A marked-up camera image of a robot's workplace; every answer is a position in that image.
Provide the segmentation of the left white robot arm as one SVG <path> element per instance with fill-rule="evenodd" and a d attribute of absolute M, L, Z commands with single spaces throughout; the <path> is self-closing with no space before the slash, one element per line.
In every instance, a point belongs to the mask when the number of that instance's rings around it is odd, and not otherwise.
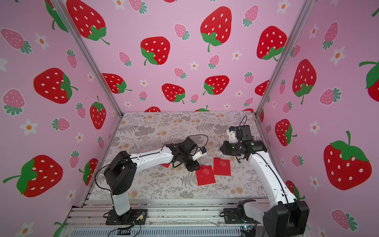
<path fill-rule="evenodd" d="M 162 148 L 140 154 L 121 151 L 106 167 L 104 177 L 110 187 L 113 212 L 117 218 L 129 217 L 132 208 L 128 190 L 137 173 L 163 164 L 184 165 L 189 172 L 200 170 L 199 158 L 207 155 L 204 146 L 198 146 L 190 137 L 181 143 L 165 144 Z"/>

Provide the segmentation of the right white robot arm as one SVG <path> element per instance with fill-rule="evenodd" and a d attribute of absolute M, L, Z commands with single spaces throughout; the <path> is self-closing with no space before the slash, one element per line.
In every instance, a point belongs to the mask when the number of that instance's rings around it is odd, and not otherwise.
<path fill-rule="evenodd" d="M 295 237 L 306 232 L 310 209 L 305 201 L 297 198 L 285 185 L 273 166 L 266 146 L 256 140 L 248 125 L 231 126 L 229 140 L 224 141 L 220 151 L 234 156 L 238 161 L 247 160 L 258 174 L 267 194 L 269 207 L 252 199 L 240 201 L 237 218 L 242 223 L 263 225 L 270 237 Z"/>

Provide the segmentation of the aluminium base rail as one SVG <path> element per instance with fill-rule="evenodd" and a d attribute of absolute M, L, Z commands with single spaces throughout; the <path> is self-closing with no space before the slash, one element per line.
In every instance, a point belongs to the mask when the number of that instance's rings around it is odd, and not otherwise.
<path fill-rule="evenodd" d="M 131 199 L 132 209 L 147 209 L 144 225 L 106 225 L 103 215 L 112 209 L 111 200 L 86 200 L 73 207 L 60 237 L 239 237 L 255 229 L 266 236 L 262 224 L 226 224 L 219 214 L 237 208 L 238 198 Z"/>

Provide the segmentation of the aluminium frame post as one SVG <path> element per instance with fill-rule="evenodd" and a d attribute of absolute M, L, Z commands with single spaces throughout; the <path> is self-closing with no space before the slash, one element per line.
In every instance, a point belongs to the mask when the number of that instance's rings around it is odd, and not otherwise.
<path fill-rule="evenodd" d="M 297 16 L 297 19 L 293 25 L 293 28 L 288 36 L 288 40 L 286 42 L 286 45 L 284 46 L 284 49 L 281 53 L 280 58 L 278 59 L 278 62 L 274 68 L 274 71 L 271 75 L 271 78 L 269 80 L 269 83 L 267 85 L 267 88 L 264 92 L 264 96 L 262 97 L 262 100 L 258 106 L 257 112 L 255 113 L 256 118 L 258 118 L 264 109 L 264 106 L 266 102 L 268 101 L 268 97 L 270 96 L 271 92 L 273 91 L 273 88 L 275 87 L 276 82 L 279 79 L 279 76 L 284 69 L 285 63 L 288 61 L 288 58 L 290 56 L 290 51 L 293 46 L 295 46 L 295 43 L 305 25 L 307 22 L 307 19 L 312 11 L 312 8 L 315 4 L 314 0 L 307 0 L 303 2 L 302 7 L 300 8 L 299 14 Z"/>
<path fill-rule="evenodd" d="M 82 36 L 80 35 L 79 31 L 77 30 L 74 22 L 72 21 L 71 17 L 69 16 L 69 13 L 66 9 L 66 5 L 64 1 L 58 1 L 53 0 L 51 1 L 52 5 L 55 7 L 57 14 L 61 18 L 62 22 L 65 24 L 66 28 L 68 29 L 69 34 L 71 35 L 73 41 L 75 42 L 76 46 L 80 50 L 83 58 L 85 59 L 89 69 L 95 76 L 97 82 L 101 86 L 104 94 L 106 95 L 108 101 L 112 105 L 113 109 L 115 110 L 118 117 L 122 118 L 123 112 L 116 102 L 111 90 L 108 87 L 108 84 L 106 83 L 101 71 L 99 70 L 98 66 L 96 65 L 95 60 L 93 59 L 88 47 L 86 46 L 85 42 L 82 40 Z"/>

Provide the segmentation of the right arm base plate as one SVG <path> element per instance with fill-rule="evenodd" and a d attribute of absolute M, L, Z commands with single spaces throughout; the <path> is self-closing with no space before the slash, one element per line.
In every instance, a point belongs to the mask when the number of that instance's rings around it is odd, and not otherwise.
<path fill-rule="evenodd" d="M 219 214 L 226 224 L 262 224 L 263 213 L 254 209 L 224 208 Z"/>

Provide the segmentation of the left aluminium frame post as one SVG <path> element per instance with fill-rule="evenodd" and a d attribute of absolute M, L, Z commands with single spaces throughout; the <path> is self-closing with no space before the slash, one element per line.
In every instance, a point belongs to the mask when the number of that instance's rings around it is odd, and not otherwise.
<path fill-rule="evenodd" d="M 122 118 L 123 112 L 116 102 L 111 90 L 108 87 L 108 84 L 106 83 L 101 71 L 99 70 L 98 66 L 96 65 L 95 60 L 93 59 L 88 47 L 86 46 L 85 42 L 82 40 L 82 36 L 80 35 L 79 31 L 77 30 L 74 22 L 72 21 L 71 17 L 69 16 L 69 13 L 66 9 L 66 5 L 64 1 L 58 1 L 53 0 L 51 1 L 52 5 L 55 7 L 57 14 L 61 18 L 62 22 L 65 24 L 66 28 L 68 29 L 69 34 L 71 35 L 73 41 L 75 42 L 76 46 L 80 50 L 83 58 L 85 59 L 89 69 L 95 76 L 97 82 L 101 86 L 104 94 L 106 95 L 108 101 L 112 105 L 113 109 L 115 110 L 118 117 Z"/>

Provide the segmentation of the right aluminium frame post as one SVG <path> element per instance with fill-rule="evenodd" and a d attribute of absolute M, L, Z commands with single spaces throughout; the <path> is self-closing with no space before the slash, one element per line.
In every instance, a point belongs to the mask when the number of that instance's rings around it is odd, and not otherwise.
<path fill-rule="evenodd" d="M 312 11 L 312 8 L 315 4 L 314 0 L 307 0 L 303 2 L 302 7 L 300 8 L 299 14 L 297 16 L 297 19 L 293 25 L 293 28 L 288 36 L 288 40 L 286 42 L 286 45 L 284 46 L 284 49 L 281 53 L 280 58 L 278 59 L 278 62 L 274 68 L 274 71 L 271 75 L 271 78 L 269 80 L 269 83 L 267 85 L 267 88 L 264 92 L 264 96 L 262 97 L 262 100 L 258 106 L 257 112 L 255 113 L 256 118 L 258 118 L 264 109 L 264 106 L 266 102 L 268 101 L 268 97 L 270 96 L 271 92 L 273 91 L 273 88 L 275 87 L 276 82 L 279 79 L 279 76 L 284 69 L 285 63 L 288 61 L 288 58 L 290 56 L 290 51 L 293 46 L 295 46 L 295 43 L 305 25 L 307 22 L 307 19 Z"/>

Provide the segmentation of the floral patterned table mat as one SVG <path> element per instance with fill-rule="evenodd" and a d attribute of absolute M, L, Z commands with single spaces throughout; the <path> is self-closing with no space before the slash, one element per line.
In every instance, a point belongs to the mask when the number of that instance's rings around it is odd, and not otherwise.
<path fill-rule="evenodd" d="M 92 199 L 266 198 L 249 112 L 126 113 Z"/>

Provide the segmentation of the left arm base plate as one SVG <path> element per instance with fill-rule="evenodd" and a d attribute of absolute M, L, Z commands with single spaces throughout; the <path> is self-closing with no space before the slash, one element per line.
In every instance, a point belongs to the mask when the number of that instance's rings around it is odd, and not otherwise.
<path fill-rule="evenodd" d="M 106 219 L 106 225 L 144 225 L 147 214 L 147 209 L 130 209 L 124 215 L 118 216 L 112 209 L 103 217 Z"/>

